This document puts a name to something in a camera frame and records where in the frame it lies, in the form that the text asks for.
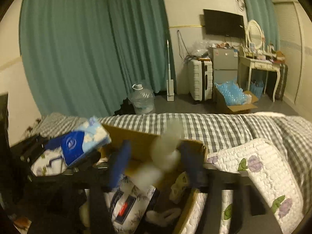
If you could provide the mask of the white louvered wardrobe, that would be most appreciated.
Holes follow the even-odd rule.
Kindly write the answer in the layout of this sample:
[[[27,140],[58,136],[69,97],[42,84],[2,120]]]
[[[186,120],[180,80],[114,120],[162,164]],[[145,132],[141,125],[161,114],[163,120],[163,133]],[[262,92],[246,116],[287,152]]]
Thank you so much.
[[[311,116],[311,20],[299,2],[274,4],[288,79],[285,99],[300,115]]]

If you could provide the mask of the brown cardboard box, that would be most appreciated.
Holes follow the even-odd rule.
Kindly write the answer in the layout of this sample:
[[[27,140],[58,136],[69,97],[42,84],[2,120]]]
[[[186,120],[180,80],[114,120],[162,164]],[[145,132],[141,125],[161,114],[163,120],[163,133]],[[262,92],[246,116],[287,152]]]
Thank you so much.
[[[178,150],[186,146],[189,159],[199,157],[202,166],[206,149],[202,142],[183,138],[178,121],[167,124],[163,134],[142,133],[104,125],[111,142],[103,152],[113,157],[129,143],[131,153],[126,161],[125,178],[118,186],[124,194],[117,199],[109,193],[113,209],[113,226],[118,233],[180,233],[194,197],[186,174],[186,164]]]

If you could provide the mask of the white flat mop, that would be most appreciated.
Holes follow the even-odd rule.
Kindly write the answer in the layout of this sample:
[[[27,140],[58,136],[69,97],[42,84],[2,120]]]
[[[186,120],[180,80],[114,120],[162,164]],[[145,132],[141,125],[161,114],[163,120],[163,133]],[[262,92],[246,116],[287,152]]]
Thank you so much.
[[[171,78],[171,64],[170,64],[170,45],[167,40],[167,56],[168,56],[168,79],[167,79],[167,101],[175,100],[174,80]]]

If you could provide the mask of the white sock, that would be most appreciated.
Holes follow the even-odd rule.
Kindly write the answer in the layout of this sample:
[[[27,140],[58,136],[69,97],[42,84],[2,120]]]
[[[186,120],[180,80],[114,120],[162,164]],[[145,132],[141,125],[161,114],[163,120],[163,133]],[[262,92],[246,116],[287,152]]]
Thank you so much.
[[[167,227],[168,225],[172,224],[180,215],[180,208],[172,208],[164,211],[163,213],[151,210],[146,213],[145,220],[160,227]]]

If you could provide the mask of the blue plastic bags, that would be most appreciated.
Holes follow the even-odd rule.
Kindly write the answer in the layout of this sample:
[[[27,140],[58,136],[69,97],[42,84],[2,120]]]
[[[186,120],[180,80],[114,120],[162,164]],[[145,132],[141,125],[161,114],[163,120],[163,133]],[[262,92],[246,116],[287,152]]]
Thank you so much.
[[[243,89],[235,81],[215,83],[216,89],[223,95],[227,106],[244,105],[251,103],[251,96],[243,93]]]

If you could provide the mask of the white foam knot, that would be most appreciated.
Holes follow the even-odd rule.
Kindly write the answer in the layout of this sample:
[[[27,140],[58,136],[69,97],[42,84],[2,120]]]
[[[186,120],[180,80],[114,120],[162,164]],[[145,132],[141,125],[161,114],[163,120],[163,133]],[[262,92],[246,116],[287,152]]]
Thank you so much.
[[[131,177],[140,190],[145,191],[156,185],[166,173],[177,167],[181,153],[177,150],[183,137],[183,125],[178,119],[167,122],[164,133],[151,146],[151,161],[143,164]]]

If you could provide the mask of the white suitcase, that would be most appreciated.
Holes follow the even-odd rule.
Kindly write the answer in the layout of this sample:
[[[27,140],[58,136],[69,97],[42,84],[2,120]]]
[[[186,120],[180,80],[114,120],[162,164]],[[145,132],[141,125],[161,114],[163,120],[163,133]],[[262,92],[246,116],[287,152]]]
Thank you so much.
[[[213,94],[213,68],[210,58],[188,62],[189,91],[194,101],[207,101]]]

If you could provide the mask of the blue tissue pack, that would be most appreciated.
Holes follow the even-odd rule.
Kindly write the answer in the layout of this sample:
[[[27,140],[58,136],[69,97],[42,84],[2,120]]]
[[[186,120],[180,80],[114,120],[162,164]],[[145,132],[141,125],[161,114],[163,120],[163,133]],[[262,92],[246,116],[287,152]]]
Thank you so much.
[[[98,118],[91,117],[78,128],[63,136],[60,147],[66,166],[71,167],[94,150],[110,142],[110,135]]]

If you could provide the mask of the cardboard box on floor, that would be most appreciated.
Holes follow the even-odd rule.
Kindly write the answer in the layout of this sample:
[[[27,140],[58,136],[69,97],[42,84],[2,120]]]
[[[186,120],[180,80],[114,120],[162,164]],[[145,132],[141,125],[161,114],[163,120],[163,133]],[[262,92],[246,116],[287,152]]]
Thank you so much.
[[[258,102],[258,98],[250,91],[244,91],[247,96],[245,103],[241,105],[228,105],[225,101],[223,94],[214,86],[213,100],[215,103],[216,113],[228,114],[228,115],[240,115],[249,114],[252,110],[256,109],[255,105]]]

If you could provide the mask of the blue waste basket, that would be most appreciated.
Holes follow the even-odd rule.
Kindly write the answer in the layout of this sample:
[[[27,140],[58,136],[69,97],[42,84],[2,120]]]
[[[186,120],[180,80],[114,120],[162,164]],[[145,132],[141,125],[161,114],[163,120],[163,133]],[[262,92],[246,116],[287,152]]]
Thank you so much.
[[[250,92],[254,94],[258,99],[261,98],[263,90],[264,90],[263,81],[255,81],[255,80],[251,81]]]

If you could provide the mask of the teal curtain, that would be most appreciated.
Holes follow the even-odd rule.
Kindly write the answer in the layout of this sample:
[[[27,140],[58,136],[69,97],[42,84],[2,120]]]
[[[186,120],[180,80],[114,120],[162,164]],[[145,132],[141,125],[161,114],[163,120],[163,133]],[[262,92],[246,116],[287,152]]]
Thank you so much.
[[[280,49],[278,23],[272,0],[244,0],[248,20],[255,20],[264,31],[265,47],[273,44]]]
[[[106,117],[175,76],[164,0],[23,0],[19,46],[42,115]]]

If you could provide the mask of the teal curtain left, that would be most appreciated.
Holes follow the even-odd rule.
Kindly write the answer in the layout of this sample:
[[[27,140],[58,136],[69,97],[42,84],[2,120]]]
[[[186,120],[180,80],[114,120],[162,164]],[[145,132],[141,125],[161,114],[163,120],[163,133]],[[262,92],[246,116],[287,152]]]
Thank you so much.
[[[106,117],[175,76],[164,0],[23,0],[19,46],[42,115]]]

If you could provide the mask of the floral tissue pack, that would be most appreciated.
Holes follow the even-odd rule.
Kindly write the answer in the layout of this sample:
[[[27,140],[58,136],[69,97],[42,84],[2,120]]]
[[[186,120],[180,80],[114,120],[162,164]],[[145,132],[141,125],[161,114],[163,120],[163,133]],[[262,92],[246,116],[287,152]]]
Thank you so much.
[[[141,191],[128,176],[121,175],[117,187],[104,194],[115,232],[135,233],[146,212],[154,208],[159,194],[154,186]]]

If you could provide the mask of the floral quilted blanket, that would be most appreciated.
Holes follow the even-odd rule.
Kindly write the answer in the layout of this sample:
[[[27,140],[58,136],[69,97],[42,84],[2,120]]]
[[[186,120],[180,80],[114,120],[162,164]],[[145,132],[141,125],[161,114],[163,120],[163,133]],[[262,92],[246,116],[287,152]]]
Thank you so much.
[[[103,152],[104,146],[94,150],[101,153],[95,167],[104,168],[113,158]],[[186,146],[178,150],[194,194],[207,194],[196,233],[291,233],[302,221],[304,199],[298,183],[287,160],[266,139],[221,150],[210,160],[205,155],[199,167],[194,165],[199,157],[186,158]],[[69,183],[33,185],[79,190]]]

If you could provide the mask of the teal curtain right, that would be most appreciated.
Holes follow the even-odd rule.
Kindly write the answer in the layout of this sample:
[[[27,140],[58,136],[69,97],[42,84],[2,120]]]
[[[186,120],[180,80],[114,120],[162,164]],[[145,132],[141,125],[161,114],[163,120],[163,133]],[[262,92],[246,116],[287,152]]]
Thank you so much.
[[[265,47],[273,44],[280,49],[278,23],[272,0],[244,0],[248,20],[255,20],[264,31]]]

